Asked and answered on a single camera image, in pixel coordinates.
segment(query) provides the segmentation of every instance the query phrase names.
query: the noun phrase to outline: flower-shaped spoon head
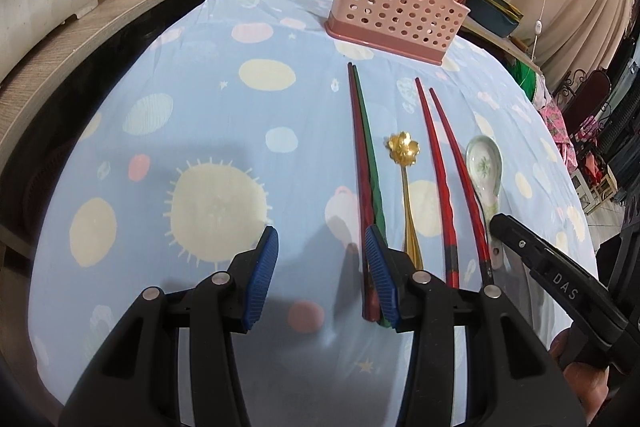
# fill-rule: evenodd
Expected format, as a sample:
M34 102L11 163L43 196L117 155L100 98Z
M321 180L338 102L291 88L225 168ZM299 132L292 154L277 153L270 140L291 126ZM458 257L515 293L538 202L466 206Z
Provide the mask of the flower-shaped spoon head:
M411 140L407 132L392 134L386 142L389 156L401 167L409 167L415 163L415 157L420 152L418 142Z

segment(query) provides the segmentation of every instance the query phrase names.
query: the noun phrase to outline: tablecloth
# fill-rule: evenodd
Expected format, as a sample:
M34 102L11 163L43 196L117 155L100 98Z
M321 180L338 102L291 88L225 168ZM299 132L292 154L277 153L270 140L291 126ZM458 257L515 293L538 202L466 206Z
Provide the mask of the tablecloth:
M442 67L334 40L323 26L331 2L207 0L150 45L88 123L50 202L31 283L30 338L57 399L66 401L145 287L192 287L251 248L270 223L280 255L264 312L249 334L234 337L252 425L395 425L412 336L361 318L349 61L360 73L392 248L402 247L404 211L385 137L408 131L422 149L408 170L420 249L425 268L443 276L419 76L436 90L462 149L479 134L497 141L501 211L595 273L586 220L553 139L498 61L460 37ZM436 127L461 284L478 290L462 185ZM496 277L544 343L568 326L513 253ZM460 328L456 342L454 423L465 405Z

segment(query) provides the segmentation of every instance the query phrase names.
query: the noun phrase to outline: pink utensil holder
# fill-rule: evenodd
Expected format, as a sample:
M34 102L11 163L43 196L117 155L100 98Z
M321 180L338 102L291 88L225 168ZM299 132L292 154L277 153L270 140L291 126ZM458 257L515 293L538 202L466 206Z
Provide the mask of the pink utensil holder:
M468 13L455 0L334 0L326 31L440 66Z

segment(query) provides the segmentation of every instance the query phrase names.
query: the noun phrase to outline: finger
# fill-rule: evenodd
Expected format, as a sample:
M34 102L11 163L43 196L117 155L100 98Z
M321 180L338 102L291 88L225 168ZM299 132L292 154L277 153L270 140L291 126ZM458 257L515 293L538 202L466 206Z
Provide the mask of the finger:
M567 366L564 377L577 394L587 422L591 422L607 398L609 369L596 369L585 363L574 362Z
M551 358L556 361L556 363L559 362L560 355L562 355L562 352L566 347L566 341L568 338L569 330L567 328L566 330L560 331L560 333L558 333L558 335L553 339L553 342L551 342L551 347L549 347L549 354L551 355Z

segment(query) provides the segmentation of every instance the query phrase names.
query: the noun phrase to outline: blue gripper pad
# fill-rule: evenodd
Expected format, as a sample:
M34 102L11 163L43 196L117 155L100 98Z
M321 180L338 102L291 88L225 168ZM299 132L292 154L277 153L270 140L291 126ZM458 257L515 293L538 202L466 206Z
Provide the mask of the blue gripper pad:
M386 265L383 253L385 250L386 245L380 243L373 227L369 227L365 233L365 256L369 263L373 284L378 292L382 314L389 321L392 328L397 328L400 322L398 290Z
M269 237L260 252L260 257L255 264L249 284L246 286L242 325L247 331L260 319L277 259L278 232L275 229L271 229Z

